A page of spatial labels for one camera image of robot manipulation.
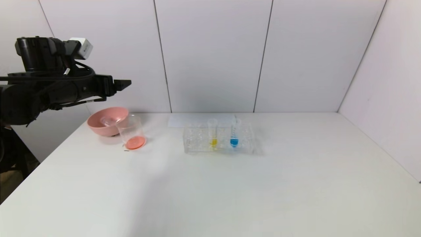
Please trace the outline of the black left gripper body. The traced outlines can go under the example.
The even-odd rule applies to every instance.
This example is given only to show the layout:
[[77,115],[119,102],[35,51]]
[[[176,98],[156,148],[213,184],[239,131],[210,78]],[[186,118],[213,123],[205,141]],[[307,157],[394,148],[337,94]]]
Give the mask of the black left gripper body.
[[117,93],[114,80],[110,75],[95,75],[89,79],[75,81],[75,83],[78,92],[75,102],[102,102]]

